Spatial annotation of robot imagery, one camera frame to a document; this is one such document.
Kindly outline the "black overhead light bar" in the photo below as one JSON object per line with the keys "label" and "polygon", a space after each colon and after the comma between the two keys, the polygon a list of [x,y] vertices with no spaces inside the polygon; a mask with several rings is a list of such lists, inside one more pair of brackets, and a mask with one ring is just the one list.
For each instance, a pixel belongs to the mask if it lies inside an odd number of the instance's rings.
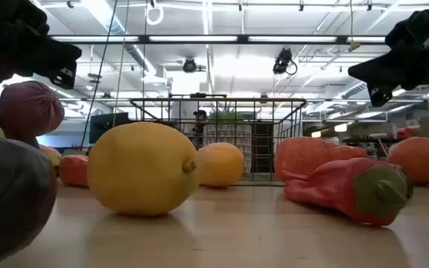
{"label": "black overhead light bar", "polygon": [[383,45],[384,36],[347,35],[53,35],[51,38],[72,44],[289,44],[348,45],[352,41]]}

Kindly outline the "yellow lemon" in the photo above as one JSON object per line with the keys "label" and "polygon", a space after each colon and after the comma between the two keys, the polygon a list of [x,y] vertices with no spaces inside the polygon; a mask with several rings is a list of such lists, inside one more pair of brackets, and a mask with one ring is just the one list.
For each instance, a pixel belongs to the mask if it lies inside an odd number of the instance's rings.
{"label": "yellow lemon", "polygon": [[166,214],[198,188],[196,152],[173,127],[146,121],[114,127],[89,152],[89,190],[121,214]]}

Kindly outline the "person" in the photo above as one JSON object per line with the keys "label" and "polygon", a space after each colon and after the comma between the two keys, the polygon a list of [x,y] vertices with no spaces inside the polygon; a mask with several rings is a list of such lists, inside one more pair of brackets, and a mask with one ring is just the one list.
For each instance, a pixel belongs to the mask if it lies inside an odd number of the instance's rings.
{"label": "person", "polygon": [[195,116],[195,123],[191,128],[191,141],[199,149],[203,146],[203,128],[206,125],[208,116],[205,110],[194,111],[193,115]]}

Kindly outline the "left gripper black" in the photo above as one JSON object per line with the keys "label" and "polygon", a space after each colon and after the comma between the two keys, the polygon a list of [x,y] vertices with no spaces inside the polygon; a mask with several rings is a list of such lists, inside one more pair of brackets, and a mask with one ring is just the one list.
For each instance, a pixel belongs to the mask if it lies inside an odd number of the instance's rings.
{"label": "left gripper black", "polygon": [[73,89],[82,51],[46,36],[1,35],[0,54],[7,54],[15,62],[21,76],[36,73],[49,78],[55,86]]}

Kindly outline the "orange-red mini pumpkin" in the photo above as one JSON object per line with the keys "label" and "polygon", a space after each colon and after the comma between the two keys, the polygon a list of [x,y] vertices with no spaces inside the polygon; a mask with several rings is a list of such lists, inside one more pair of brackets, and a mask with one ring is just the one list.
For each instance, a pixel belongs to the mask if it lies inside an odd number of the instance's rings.
{"label": "orange-red mini pumpkin", "polygon": [[367,152],[360,147],[353,147],[348,145],[339,145],[336,147],[336,160],[349,160],[354,158],[367,158]]}
{"label": "orange-red mini pumpkin", "polygon": [[307,174],[338,156],[338,145],[329,141],[309,137],[286,138],[276,148],[274,169],[277,178],[286,182],[288,178],[284,171]]}

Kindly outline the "orange-yellow peach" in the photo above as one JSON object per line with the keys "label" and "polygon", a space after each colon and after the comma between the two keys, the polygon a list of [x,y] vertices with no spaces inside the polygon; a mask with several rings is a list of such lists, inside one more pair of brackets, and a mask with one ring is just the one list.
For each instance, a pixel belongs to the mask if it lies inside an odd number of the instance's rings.
{"label": "orange-yellow peach", "polygon": [[39,148],[50,159],[50,161],[51,161],[51,163],[55,169],[56,176],[59,176],[59,166],[60,166],[60,160],[62,159],[62,155],[53,147],[47,147],[45,145],[40,145]]}

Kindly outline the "black computer monitor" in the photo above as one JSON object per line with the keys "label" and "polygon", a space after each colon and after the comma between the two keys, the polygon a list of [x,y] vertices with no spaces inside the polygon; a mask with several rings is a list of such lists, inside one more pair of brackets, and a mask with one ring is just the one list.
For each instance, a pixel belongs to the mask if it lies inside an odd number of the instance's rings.
{"label": "black computer monitor", "polygon": [[89,143],[94,144],[106,131],[122,124],[129,124],[127,112],[93,115],[89,122]]}

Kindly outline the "yellow oblong mango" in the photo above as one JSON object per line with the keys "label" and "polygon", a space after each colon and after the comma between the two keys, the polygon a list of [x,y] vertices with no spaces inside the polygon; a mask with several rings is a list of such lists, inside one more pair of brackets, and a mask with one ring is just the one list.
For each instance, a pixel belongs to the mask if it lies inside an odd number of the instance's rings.
{"label": "yellow oblong mango", "polygon": [[244,155],[233,144],[218,142],[197,151],[200,184],[227,187],[237,183],[244,174]]}

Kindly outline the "storage shelf with red items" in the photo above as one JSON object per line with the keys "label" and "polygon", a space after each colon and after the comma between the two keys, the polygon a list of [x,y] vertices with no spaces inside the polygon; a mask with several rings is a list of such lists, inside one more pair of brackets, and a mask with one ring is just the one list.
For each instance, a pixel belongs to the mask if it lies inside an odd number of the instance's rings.
{"label": "storage shelf with red items", "polygon": [[415,135],[416,133],[413,129],[399,128],[393,132],[354,135],[344,138],[342,142],[349,146],[364,149],[367,156],[372,159],[385,160],[389,149],[395,143]]}

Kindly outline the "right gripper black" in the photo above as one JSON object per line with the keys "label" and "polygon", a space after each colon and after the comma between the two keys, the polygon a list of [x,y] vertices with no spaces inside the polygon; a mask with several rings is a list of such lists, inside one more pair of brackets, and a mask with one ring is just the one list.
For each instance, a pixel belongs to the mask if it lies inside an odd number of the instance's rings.
{"label": "right gripper black", "polygon": [[399,85],[406,90],[420,85],[429,86],[429,46],[422,48],[415,45],[407,50],[402,81],[400,60],[401,49],[393,48],[380,57],[349,67],[349,76],[365,82],[369,87],[369,99],[373,107],[387,103]]}

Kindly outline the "dark purple eggplant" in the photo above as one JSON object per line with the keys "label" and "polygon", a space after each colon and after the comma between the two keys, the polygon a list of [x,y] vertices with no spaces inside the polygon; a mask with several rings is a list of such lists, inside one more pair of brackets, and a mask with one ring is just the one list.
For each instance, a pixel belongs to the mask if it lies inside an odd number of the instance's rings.
{"label": "dark purple eggplant", "polygon": [[49,158],[0,138],[0,261],[31,244],[51,215],[57,180]]}

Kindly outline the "potted green succulent plant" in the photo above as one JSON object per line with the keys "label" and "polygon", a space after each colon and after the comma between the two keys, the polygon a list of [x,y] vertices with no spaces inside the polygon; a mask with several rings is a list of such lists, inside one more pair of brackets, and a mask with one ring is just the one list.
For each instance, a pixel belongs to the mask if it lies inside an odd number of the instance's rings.
{"label": "potted green succulent plant", "polygon": [[203,146],[229,143],[244,155],[244,173],[252,168],[252,115],[242,112],[212,112],[203,127]]}

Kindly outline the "red tomato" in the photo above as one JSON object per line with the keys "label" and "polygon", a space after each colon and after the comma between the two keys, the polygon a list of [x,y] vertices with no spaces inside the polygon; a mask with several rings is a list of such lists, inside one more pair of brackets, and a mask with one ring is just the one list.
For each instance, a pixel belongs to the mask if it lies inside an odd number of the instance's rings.
{"label": "red tomato", "polygon": [[67,155],[62,157],[59,165],[59,178],[64,185],[88,188],[88,157]]}

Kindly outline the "round orange fruit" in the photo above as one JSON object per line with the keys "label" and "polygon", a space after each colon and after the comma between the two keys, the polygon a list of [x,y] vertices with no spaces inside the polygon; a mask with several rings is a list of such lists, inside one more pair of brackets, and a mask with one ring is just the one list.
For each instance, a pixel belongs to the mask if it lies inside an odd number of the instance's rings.
{"label": "round orange fruit", "polygon": [[402,166],[414,186],[429,185],[429,138],[410,137],[395,143],[387,162]]}

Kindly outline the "long red pepper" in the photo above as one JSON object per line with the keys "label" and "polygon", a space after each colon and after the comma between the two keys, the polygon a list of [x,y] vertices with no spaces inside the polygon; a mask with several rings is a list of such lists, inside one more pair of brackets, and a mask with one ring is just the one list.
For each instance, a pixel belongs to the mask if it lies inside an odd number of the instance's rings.
{"label": "long red pepper", "polygon": [[413,195],[402,166],[370,158],[330,161],[304,174],[283,170],[280,178],[288,199],[373,226],[391,224]]}

